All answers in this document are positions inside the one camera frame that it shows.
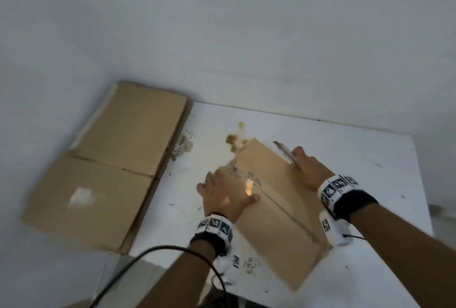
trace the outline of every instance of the forearm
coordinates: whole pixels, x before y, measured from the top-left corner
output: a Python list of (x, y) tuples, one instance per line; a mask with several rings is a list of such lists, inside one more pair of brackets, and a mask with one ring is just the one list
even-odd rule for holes
[(378, 204), (350, 219), (420, 306), (456, 307), (455, 251)]
[[(215, 260), (214, 247), (207, 241), (194, 241), (189, 249), (210, 262)], [(210, 267), (200, 258), (183, 253), (143, 298), (137, 308), (195, 308), (198, 304)]]

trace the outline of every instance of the black wrist strap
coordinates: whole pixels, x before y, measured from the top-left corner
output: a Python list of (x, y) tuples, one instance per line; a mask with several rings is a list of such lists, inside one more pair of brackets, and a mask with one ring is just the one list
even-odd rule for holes
[(190, 240), (190, 244), (192, 242), (204, 240), (209, 242), (215, 250), (215, 257), (220, 255), (225, 255), (225, 242), (216, 234), (211, 234), (210, 232), (201, 232), (199, 234), (195, 234), (195, 236)]
[(342, 195), (334, 204), (334, 215), (351, 223), (350, 215), (370, 204), (379, 202), (364, 190), (351, 190)]

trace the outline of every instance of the white table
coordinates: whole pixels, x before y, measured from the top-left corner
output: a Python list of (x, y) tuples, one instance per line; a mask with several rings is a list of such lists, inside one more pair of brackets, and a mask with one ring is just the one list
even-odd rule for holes
[[(301, 145), (331, 170), (350, 173), (383, 206), (432, 235), (425, 192), (410, 136), (320, 121), (195, 103), (184, 132), (190, 152), (169, 162), (136, 236), (130, 255), (169, 244), (186, 247), (203, 218), (198, 182), (225, 165), (233, 154), (225, 138), (245, 124), (245, 135), (278, 152), (278, 140), (290, 149)], [(354, 235), (358, 231), (351, 227)], [(257, 261), (253, 271), (240, 269), (227, 290), (268, 307), (416, 307), (399, 280), (363, 240), (335, 248), (297, 292), (290, 290), (239, 234), (233, 249)], [(175, 251), (148, 254), (146, 261), (168, 268)]]

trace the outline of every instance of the right hand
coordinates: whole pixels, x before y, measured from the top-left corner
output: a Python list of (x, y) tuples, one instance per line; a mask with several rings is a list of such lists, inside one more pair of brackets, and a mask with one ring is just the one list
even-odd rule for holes
[(316, 192), (325, 182), (325, 179), (334, 176), (334, 173), (316, 160), (305, 154), (301, 146), (293, 150), (298, 162), (299, 171), (303, 175), (303, 184), (306, 189)]

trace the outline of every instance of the left hand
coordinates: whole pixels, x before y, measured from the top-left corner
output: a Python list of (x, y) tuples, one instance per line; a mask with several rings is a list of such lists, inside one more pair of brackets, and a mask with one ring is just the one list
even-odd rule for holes
[(208, 172), (204, 183), (197, 184), (197, 192), (202, 196), (204, 215), (212, 213), (224, 215), (231, 223), (235, 223), (242, 211), (259, 200), (258, 194), (252, 194), (237, 202), (231, 202), (228, 190), (223, 181), (220, 169), (214, 174)]

